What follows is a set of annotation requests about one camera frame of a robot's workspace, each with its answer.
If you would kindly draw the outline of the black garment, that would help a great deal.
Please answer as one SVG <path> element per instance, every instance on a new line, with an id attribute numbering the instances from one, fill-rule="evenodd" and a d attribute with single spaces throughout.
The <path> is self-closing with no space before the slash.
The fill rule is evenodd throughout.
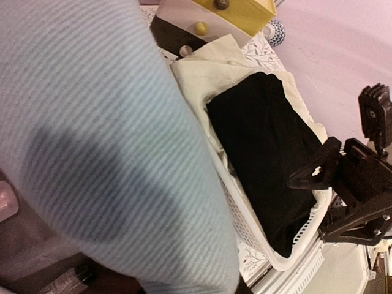
<path id="1" fill-rule="evenodd" d="M 260 183 L 289 188 L 289 176 L 321 147 L 273 74 L 257 72 L 246 77 L 214 97 L 206 108 L 244 189 L 256 190 Z"/>

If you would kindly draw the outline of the yellow and white storage box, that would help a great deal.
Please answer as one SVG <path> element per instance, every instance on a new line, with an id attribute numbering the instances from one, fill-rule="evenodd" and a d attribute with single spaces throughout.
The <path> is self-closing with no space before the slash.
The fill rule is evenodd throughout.
<path id="1" fill-rule="evenodd" d="M 186 57 L 230 34 L 244 47 L 277 15 L 274 1 L 161 1 L 150 24 L 158 46 Z"/>

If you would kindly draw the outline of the pink and teal kids suitcase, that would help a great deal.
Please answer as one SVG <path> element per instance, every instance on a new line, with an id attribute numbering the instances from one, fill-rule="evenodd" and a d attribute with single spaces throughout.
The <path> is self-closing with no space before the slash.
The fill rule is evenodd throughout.
<path id="1" fill-rule="evenodd" d="M 61 239 L 1 175 L 1 293 L 144 293 Z"/>

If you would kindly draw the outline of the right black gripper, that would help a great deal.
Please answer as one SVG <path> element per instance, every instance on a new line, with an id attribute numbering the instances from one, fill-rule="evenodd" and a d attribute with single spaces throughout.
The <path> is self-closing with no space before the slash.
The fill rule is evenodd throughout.
<path id="1" fill-rule="evenodd" d="M 328 137 L 288 178 L 291 189 L 327 190 L 346 206 L 328 209 L 318 233 L 325 243 L 377 245 L 391 229 L 391 165 L 355 138 Z"/>

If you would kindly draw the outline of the pale blue garment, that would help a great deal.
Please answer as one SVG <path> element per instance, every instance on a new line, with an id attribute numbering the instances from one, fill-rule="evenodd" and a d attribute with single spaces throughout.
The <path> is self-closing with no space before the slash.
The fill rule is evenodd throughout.
<path id="1" fill-rule="evenodd" d="M 147 293 L 236 291 L 224 191 L 137 1 L 1 2 L 1 170 Z"/>

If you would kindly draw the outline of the beige garment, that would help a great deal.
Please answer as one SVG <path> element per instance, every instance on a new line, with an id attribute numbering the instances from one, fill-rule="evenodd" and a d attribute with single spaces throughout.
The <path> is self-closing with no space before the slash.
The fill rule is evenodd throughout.
<path id="1" fill-rule="evenodd" d="M 225 169 L 228 159 L 206 113 L 205 105 L 213 97 L 237 85 L 256 72 L 274 74 L 283 84 L 284 94 L 293 109 L 324 143 L 327 132 L 322 124 L 314 122 L 301 97 L 293 75 L 287 71 L 270 71 L 261 67 L 251 67 L 231 35 L 214 40 L 191 55 L 171 64 L 171 71 L 177 84 L 199 120 L 211 145 L 210 150 Z"/>

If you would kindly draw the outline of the white plastic mesh basket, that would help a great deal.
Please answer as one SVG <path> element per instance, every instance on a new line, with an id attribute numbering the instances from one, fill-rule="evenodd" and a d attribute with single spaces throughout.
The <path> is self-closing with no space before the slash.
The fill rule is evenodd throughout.
<path id="1" fill-rule="evenodd" d="M 332 190 L 243 188 L 213 147 L 209 153 L 232 212 L 238 238 L 262 253 L 278 271 L 289 270 L 304 253 L 326 216 Z"/>

